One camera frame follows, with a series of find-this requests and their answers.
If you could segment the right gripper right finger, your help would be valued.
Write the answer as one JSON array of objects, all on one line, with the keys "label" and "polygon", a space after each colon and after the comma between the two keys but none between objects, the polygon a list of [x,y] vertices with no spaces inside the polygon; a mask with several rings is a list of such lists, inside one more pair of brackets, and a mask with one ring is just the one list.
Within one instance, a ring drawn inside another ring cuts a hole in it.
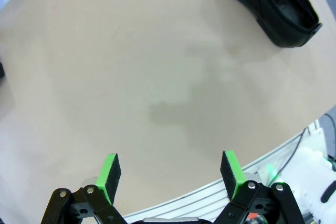
[{"label": "right gripper right finger", "polygon": [[266,223],[304,223],[303,216],[287,183],[265,186],[248,180],[233,151],[223,151],[220,165],[229,203],[214,223],[244,223],[250,213]]}]

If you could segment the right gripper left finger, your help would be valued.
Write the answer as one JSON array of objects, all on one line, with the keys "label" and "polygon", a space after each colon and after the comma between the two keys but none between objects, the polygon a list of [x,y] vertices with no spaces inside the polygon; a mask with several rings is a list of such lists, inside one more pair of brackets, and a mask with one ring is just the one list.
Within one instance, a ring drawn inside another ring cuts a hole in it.
[{"label": "right gripper left finger", "polygon": [[67,188],[54,190],[41,223],[82,223],[91,217],[97,223],[126,223],[113,205],[120,176],[118,155],[107,155],[94,184],[74,193]]}]

